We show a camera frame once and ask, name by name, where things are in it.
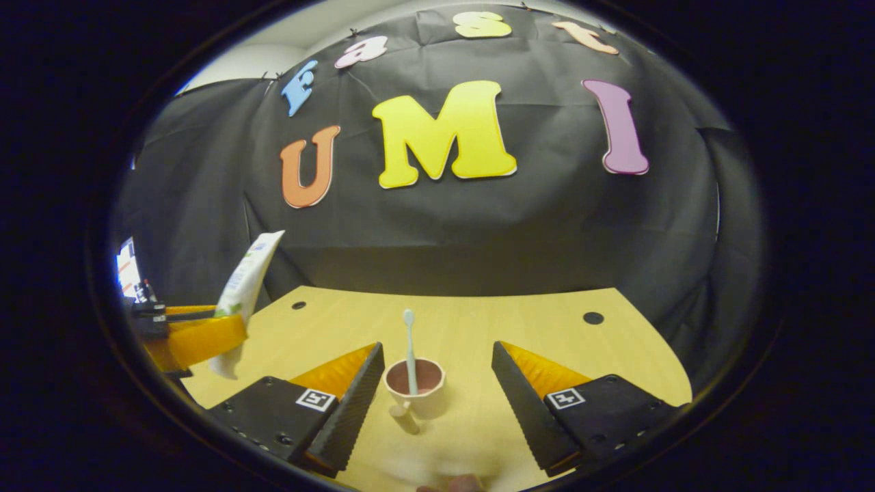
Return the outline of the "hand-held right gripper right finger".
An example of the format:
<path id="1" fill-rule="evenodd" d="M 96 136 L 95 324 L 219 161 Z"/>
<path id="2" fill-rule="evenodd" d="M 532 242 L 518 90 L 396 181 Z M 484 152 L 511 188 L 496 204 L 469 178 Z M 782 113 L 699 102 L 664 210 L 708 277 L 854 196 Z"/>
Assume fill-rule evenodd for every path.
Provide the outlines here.
<path id="1" fill-rule="evenodd" d="M 684 408 L 618 374 L 586 377 L 503 340 L 494 342 L 491 367 L 529 451 L 549 477 L 618 461 Z"/>

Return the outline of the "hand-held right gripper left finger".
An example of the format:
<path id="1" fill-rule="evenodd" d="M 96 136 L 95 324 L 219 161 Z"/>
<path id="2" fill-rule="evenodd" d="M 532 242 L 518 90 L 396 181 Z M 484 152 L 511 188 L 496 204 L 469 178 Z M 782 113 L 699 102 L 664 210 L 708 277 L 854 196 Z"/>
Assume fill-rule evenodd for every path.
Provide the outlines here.
<path id="1" fill-rule="evenodd" d="M 260 451 L 335 479 L 347 469 L 385 367 L 375 342 L 291 379 L 262 377 L 208 412 Z"/>

